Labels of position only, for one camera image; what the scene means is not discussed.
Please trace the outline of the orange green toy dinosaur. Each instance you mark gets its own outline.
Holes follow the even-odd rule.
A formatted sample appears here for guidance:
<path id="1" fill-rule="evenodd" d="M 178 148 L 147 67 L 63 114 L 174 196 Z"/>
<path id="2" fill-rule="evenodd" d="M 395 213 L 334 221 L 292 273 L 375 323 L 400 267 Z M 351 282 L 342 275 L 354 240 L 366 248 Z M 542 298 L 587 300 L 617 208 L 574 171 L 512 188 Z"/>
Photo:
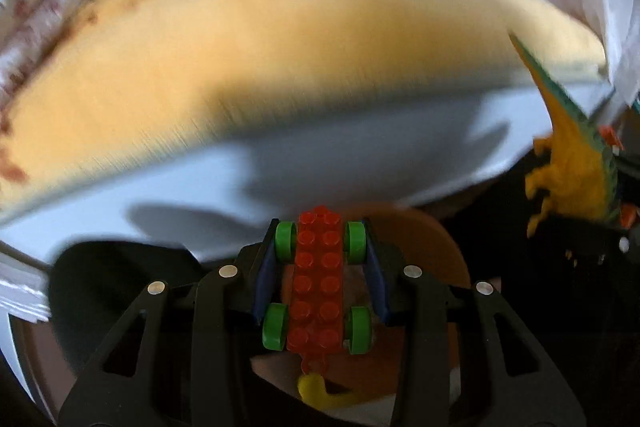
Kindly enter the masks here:
<path id="1" fill-rule="evenodd" d="M 551 213 L 612 225 L 620 214 L 612 147 L 524 43 L 516 35 L 509 38 L 532 75 L 552 124 L 550 135 L 533 141 L 534 153 L 549 154 L 549 161 L 525 176 L 527 198 L 540 190 L 547 192 L 540 211 L 528 221 L 527 235 L 533 236 Z"/>

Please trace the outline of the red brick toy car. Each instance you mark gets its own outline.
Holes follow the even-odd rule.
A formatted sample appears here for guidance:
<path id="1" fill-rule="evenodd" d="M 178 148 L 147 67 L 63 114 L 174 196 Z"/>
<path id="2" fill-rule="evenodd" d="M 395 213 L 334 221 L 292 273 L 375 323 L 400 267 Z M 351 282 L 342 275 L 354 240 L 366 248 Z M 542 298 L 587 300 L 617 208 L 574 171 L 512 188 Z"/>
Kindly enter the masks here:
<path id="1" fill-rule="evenodd" d="M 273 235 L 282 274 L 280 301 L 270 300 L 262 323 L 262 345 L 300 358 L 305 375 L 326 375 L 329 358 L 347 352 L 364 355 L 373 341 L 371 312 L 345 305 L 345 273 L 362 265 L 367 231 L 324 206 L 280 221 Z"/>

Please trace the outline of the orange plastic trash bin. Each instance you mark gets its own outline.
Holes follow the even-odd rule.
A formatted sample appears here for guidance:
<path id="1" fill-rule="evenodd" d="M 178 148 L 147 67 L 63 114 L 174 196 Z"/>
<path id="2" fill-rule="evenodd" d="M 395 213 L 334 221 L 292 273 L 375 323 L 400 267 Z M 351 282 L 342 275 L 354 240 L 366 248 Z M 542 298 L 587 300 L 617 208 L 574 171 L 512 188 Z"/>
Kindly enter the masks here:
<path id="1" fill-rule="evenodd" d="M 349 218 L 369 218 L 384 246 L 388 284 L 388 317 L 378 324 L 365 355 L 337 355 L 326 376 L 329 393 L 351 391 L 364 403 L 388 401 L 393 395 L 415 398 L 462 394 L 459 327 L 454 289 L 470 288 L 459 248 L 444 228 L 426 213 L 390 204 L 362 205 Z"/>

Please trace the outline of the yellow plastic object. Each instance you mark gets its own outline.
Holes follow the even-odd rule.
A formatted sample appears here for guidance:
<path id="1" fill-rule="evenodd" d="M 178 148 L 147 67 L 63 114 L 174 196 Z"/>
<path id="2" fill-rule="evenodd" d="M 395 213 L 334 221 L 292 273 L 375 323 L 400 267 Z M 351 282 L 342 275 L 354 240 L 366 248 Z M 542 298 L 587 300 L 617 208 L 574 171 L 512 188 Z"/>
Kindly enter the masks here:
<path id="1" fill-rule="evenodd" d="M 351 391 L 329 393 L 326 380 L 317 373 L 303 374 L 297 381 L 297 392 L 303 403 L 317 411 L 333 411 L 356 407 L 364 400 Z"/>

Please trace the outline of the yellow floral plush blanket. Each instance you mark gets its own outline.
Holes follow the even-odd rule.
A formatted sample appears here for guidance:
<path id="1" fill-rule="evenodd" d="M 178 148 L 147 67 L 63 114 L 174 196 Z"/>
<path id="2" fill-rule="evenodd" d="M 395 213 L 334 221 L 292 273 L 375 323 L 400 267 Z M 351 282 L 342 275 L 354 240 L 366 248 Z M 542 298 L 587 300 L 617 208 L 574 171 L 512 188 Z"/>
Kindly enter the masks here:
<path id="1" fill-rule="evenodd" d="M 544 0 L 94 0 L 1 117 L 1 216 L 228 134 L 380 98 L 564 81 L 599 37 Z"/>

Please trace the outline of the white bed frame side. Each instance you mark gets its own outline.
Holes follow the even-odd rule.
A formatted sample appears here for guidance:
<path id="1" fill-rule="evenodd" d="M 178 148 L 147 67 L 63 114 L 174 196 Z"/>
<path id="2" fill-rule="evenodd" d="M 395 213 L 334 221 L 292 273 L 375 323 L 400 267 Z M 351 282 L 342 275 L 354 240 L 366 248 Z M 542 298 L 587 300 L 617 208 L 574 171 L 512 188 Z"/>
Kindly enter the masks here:
<path id="1" fill-rule="evenodd" d="M 326 115 L 83 187 L 3 222 L 1 239 L 42 263 L 87 239 L 176 244 L 215 259 L 314 206 L 421 205 L 484 182 L 550 126 L 530 84 Z"/>

